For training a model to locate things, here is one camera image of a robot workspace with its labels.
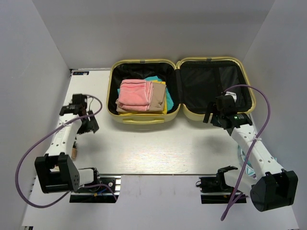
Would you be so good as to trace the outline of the pink towel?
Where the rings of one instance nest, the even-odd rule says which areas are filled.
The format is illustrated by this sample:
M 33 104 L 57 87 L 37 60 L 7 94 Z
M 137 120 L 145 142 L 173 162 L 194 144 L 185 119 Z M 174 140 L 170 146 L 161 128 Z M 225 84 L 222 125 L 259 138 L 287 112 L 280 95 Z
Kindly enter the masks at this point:
M 146 80 L 123 80 L 119 88 L 117 105 L 127 111 L 146 112 L 151 104 L 153 83 Z

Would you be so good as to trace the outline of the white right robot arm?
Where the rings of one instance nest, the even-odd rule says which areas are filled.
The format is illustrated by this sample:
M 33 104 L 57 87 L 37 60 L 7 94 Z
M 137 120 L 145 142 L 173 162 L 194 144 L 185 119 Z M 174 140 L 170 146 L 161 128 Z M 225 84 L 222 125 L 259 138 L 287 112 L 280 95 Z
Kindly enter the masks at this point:
M 236 103 L 231 95 L 216 97 L 208 105 L 212 118 L 205 116 L 204 122 L 226 130 L 237 142 L 255 172 L 255 177 L 246 173 L 240 175 L 235 166 L 218 169 L 213 177 L 201 178 L 203 193 L 237 192 L 251 198 L 254 207 L 267 211 L 294 203 L 298 177 L 294 171 L 287 171 L 269 153 L 263 142 L 256 136 L 251 119 L 245 113 L 238 113 Z

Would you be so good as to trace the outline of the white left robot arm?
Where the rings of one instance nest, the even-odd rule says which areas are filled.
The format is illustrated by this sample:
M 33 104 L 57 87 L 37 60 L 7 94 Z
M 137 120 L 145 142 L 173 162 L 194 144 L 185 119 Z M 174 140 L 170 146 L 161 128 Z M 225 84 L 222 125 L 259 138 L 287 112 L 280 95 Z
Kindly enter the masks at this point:
M 43 193 L 77 191 L 82 186 L 97 191 L 101 187 L 96 168 L 77 169 L 72 159 L 77 136 L 99 130 L 96 113 L 88 107 L 89 98 L 94 99 L 87 94 L 74 94 L 71 102 L 62 106 L 51 144 L 46 153 L 35 160 Z

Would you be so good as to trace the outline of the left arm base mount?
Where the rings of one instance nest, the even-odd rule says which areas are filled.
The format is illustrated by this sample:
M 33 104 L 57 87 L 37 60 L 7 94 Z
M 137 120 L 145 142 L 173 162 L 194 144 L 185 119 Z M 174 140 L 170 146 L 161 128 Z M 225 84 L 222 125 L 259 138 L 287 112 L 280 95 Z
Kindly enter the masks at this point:
M 119 197 L 121 176 L 99 175 L 100 184 L 107 185 L 93 188 L 80 188 L 76 193 L 71 192 L 70 203 L 76 204 L 114 204 Z

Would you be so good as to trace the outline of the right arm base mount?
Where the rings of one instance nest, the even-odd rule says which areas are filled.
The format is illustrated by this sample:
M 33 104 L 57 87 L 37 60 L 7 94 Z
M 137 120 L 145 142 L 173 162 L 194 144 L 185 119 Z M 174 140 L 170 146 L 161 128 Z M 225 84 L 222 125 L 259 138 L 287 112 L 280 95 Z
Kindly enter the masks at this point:
M 225 176 L 236 173 L 238 170 L 235 166 L 226 166 L 218 169 L 216 174 L 200 177 L 195 183 L 200 188 L 202 204 L 227 204 L 236 185 L 236 179 L 233 186 L 225 182 Z

